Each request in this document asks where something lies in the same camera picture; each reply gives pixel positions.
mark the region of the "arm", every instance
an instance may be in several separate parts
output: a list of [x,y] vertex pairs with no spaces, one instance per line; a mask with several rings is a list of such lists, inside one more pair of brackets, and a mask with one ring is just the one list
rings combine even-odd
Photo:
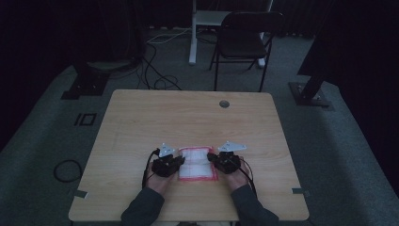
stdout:
[[164,204],[164,197],[144,187],[121,216],[123,226],[150,226],[158,218]]
[[279,225],[279,218],[263,208],[249,185],[235,189],[231,197],[242,226]]
[[164,194],[173,175],[168,178],[150,176],[144,187],[121,216],[123,226],[150,226],[156,221],[164,204]]
[[[244,163],[241,165],[242,170],[248,174],[246,165]],[[242,226],[279,225],[279,218],[263,208],[255,197],[248,184],[247,176],[237,170],[227,174],[226,179]]]

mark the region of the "chair leg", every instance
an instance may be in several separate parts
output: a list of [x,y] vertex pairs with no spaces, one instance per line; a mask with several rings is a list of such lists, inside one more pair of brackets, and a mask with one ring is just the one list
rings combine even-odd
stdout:
[[262,73],[261,86],[259,87],[259,92],[262,92],[263,83],[264,83],[264,78],[265,78],[265,76],[266,76],[266,70],[267,70],[268,60],[269,60],[268,57],[264,60],[264,68],[263,68],[263,73]]
[[219,55],[220,53],[216,53],[216,70],[215,70],[215,83],[214,83],[214,91],[217,89],[217,72],[219,71]]
[[250,64],[248,70],[250,70],[250,69],[252,68],[252,66],[255,64],[256,60],[258,60],[258,59],[254,59],[254,60],[252,61],[252,63]]
[[217,46],[215,46],[214,54],[212,55],[212,61],[211,61],[211,65],[209,66],[209,71],[212,70],[212,65],[214,65],[216,48],[217,48]]

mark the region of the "chair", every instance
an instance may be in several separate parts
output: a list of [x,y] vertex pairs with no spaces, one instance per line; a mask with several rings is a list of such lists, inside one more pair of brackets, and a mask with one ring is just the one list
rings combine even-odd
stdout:
[[[213,64],[216,64],[214,91],[217,88],[219,63],[251,62],[248,68],[250,70],[258,58],[264,58],[262,81],[259,87],[259,92],[261,92],[272,39],[280,31],[283,22],[284,18],[279,12],[236,11],[229,13],[217,31],[217,42],[209,67],[209,70],[212,70]],[[267,34],[264,43],[261,36],[263,32]],[[228,60],[220,61],[220,56]]]

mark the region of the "hand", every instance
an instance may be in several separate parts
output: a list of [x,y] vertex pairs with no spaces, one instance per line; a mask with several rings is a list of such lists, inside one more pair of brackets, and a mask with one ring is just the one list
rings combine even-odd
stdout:
[[152,163],[149,164],[149,168],[147,169],[147,179],[146,187],[151,188],[152,190],[158,192],[160,195],[164,196],[167,191],[169,182],[173,178],[174,173],[169,177],[161,177],[156,175],[152,171]]
[[[248,174],[249,170],[244,162],[244,157],[240,156],[241,159],[241,169]],[[241,170],[236,170],[230,174],[226,174],[227,183],[229,185],[230,191],[233,192],[235,189],[245,186],[248,184],[248,178]]]

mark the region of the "sleeve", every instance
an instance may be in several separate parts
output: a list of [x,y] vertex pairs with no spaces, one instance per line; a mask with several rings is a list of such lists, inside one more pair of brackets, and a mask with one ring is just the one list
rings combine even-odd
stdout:
[[150,226],[158,218],[164,201],[159,193],[144,187],[121,215],[121,225]]
[[263,208],[249,185],[235,189],[231,197],[242,226],[279,225],[279,217]]

